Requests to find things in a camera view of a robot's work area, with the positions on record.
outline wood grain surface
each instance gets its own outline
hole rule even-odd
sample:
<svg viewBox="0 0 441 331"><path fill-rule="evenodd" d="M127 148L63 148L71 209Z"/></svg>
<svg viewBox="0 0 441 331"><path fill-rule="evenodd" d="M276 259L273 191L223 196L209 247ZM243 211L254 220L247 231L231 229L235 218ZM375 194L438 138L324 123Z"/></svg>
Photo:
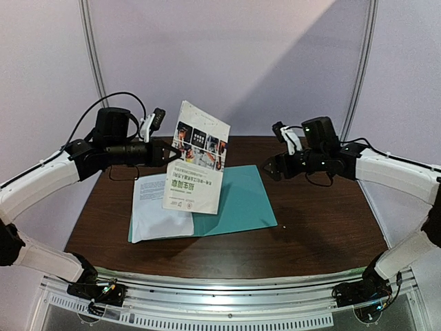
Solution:
<svg viewBox="0 0 441 331"><path fill-rule="evenodd" d="M285 149L274 137L230 137L226 166L259 166ZM143 176L165 172L165 167L140 169ZM275 228L132 244L127 235L133 181L110 181L107 171L65 250L113 270L230 279L339 272L367 265L387 249L357 183L336 178L332 187L321 188L302 175L280 182L260 175L278 221ZM112 176L133 178L136 170L115 167Z"/></svg>

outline sheet of paper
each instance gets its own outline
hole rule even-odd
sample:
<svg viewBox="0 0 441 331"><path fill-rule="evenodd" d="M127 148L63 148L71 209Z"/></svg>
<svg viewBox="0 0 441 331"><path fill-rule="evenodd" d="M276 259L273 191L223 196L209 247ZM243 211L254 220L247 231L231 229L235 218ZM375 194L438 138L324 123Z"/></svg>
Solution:
<svg viewBox="0 0 441 331"><path fill-rule="evenodd" d="M167 167L163 207L217 214L230 126L183 101L173 146L182 157Z"/></svg>
<svg viewBox="0 0 441 331"><path fill-rule="evenodd" d="M132 243L141 240L191 236L191 212L167 210L162 206L165 174L141 177L135 181L132 205Z"/></svg>

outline teal folder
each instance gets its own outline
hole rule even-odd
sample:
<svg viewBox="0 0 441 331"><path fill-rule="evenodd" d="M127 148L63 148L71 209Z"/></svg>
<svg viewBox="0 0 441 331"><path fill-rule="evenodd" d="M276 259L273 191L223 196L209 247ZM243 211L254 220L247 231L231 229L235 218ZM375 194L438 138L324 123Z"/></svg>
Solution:
<svg viewBox="0 0 441 331"><path fill-rule="evenodd" d="M193 213L192 237L270 228L277 225L255 165L225 168L217 215ZM129 242L132 242L130 222Z"/></svg>

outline table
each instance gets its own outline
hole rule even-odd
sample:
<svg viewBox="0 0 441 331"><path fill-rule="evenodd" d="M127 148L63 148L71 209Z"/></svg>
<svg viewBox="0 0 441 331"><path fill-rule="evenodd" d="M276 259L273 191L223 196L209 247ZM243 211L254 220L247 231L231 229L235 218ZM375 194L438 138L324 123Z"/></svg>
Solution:
<svg viewBox="0 0 441 331"><path fill-rule="evenodd" d="M226 166L260 165L286 150L275 137L230 137ZM165 172L140 168L141 176ZM387 249L358 184L330 188L304 176L274 182L260 173L278 226L214 237L127 242L133 181L103 173L65 248L118 271L191 278L266 278L339 272L366 266ZM136 169L115 167L128 179ZM314 180L325 181L320 174Z"/></svg>

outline white robotic arm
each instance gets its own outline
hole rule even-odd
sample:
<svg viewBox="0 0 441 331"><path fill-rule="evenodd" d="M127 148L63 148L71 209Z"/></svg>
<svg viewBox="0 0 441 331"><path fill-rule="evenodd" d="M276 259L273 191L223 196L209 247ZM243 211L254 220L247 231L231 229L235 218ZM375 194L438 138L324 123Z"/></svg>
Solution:
<svg viewBox="0 0 441 331"><path fill-rule="evenodd" d="M363 273L362 281L343 283L334 288L333 295L339 306L362 303L391 292L389 280L397 276L398 283L401 282L401 269L426 252L441 248L439 166L380 152L363 138L341 143L329 117L318 117L302 123L309 148L297 148L292 153L296 139L286 139L283 133L288 128L292 127L284 126L281 122L273 126L279 141L287 144L288 152L266 160L262 166L263 171L274 180L281 180L282 175L290 179L300 173L305 173L308 179L315 172L326 172L331 184L335 175L354 181L370 181L413 195L433 206L424 225L376 257Z"/></svg>
<svg viewBox="0 0 441 331"><path fill-rule="evenodd" d="M131 95L128 92L116 94ZM97 283L96 270L84 257L39 243L18 231L13 222L24 210L53 192L112 165L161 167L179 158L179 150L163 140L150 138L153 131L159 129L164 116L164 110L155 109L136 132L142 141L134 141L134 135L127 137L128 122L135 121L137 128L139 124L130 111L102 108L98 111L95 128L85 139L69 141L48 159L1 184L0 266L22 265L53 274L70 284L68 292L72 295L121 305L124 285L117 285L116 280L112 284ZM165 158L165 150L175 155Z"/></svg>

